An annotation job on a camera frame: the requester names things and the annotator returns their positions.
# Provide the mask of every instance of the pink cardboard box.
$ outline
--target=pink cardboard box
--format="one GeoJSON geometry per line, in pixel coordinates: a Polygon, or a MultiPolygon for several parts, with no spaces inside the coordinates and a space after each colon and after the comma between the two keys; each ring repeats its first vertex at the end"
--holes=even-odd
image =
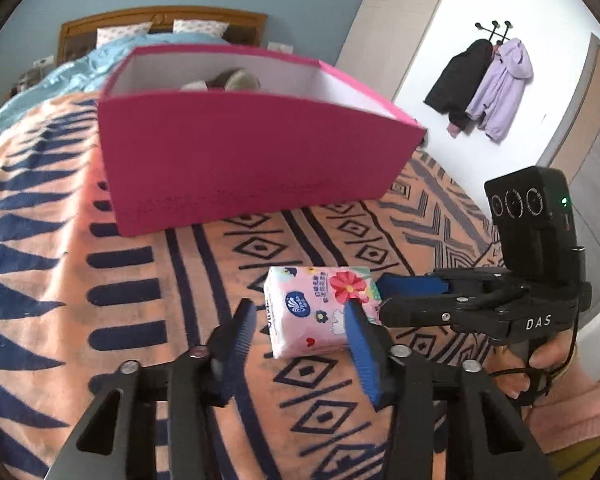
{"type": "Polygon", "coordinates": [[[424,136],[323,62],[232,45],[136,48],[98,104],[120,234],[380,198],[424,136]],[[259,92],[180,91],[244,68],[259,92]]]}

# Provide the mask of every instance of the screw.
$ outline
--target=screw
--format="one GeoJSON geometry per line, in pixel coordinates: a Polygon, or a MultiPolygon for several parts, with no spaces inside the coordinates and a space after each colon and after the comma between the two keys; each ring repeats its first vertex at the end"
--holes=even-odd
{"type": "Polygon", "coordinates": [[[411,348],[405,345],[393,345],[389,352],[394,357],[409,357],[411,355],[411,348]]]}
{"type": "Polygon", "coordinates": [[[140,368],[138,361],[125,361],[122,363],[120,371],[125,375],[129,375],[135,374],[138,371],[138,368],[140,368]]]}
{"type": "Polygon", "coordinates": [[[189,350],[189,357],[195,357],[197,359],[208,357],[209,356],[209,348],[204,345],[194,346],[191,350],[189,350]]]}
{"type": "Polygon", "coordinates": [[[471,374],[477,374],[480,370],[482,370],[482,365],[478,361],[467,359],[466,361],[462,362],[462,368],[471,374]]]}

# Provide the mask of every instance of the red flower print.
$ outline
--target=red flower print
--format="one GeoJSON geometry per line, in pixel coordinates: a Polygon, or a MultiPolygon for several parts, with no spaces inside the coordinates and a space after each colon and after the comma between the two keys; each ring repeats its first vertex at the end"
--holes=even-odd
{"type": "Polygon", "coordinates": [[[346,270],[336,272],[335,276],[329,278],[329,284],[335,290],[335,298],[338,303],[345,304],[347,300],[358,298],[361,303],[368,303],[369,298],[362,292],[366,289],[366,282],[356,276],[355,272],[346,270]]]}

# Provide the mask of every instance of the lavender hoodie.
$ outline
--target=lavender hoodie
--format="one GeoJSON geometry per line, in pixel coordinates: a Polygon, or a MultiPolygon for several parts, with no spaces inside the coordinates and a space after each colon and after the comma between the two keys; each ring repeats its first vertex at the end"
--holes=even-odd
{"type": "Polygon", "coordinates": [[[514,38],[497,51],[474,98],[466,109],[478,128],[496,142],[507,134],[525,91],[525,84],[534,74],[522,42],[514,38]]]}

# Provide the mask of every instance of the hand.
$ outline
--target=hand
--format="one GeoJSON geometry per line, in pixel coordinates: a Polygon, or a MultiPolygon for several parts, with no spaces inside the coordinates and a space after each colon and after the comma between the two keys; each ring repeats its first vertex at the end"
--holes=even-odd
{"type": "MultiPolygon", "coordinates": [[[[529,361],[529,366],[542,370],[550,370],[566,361],[571,346],[571,330],[560,332],[551,341],[536,350],[529,361]]],[[[507,347],[496,347],[484,363],[488,373],[509,370],[511,368],[524,368],[525,364],[517,355],[507,347]]],[[[531,380],[526,374],[511,374],[495,378],[496,384],[504,394],[517,399],[520,393],[526,392],[531,385],[531,380]]]]}

